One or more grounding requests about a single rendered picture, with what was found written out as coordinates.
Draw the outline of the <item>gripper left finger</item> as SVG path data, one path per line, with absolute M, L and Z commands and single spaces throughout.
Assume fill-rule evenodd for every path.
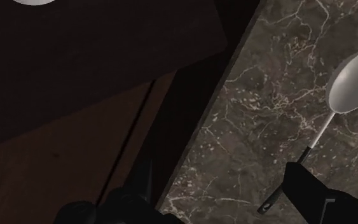
M 60 208 L 53 224 L 185 224 L 150 204 L 151 187 L 152 160 L 147 159 L 134 169 L 123 186 L 108 193 L 103 204 L 70 202 Z

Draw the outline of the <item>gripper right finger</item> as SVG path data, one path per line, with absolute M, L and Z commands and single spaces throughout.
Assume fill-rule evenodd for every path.
M 328 188 L 297 162 L 286 163 L 282 189 L 308 224 L 358 224 L 358 199 Z

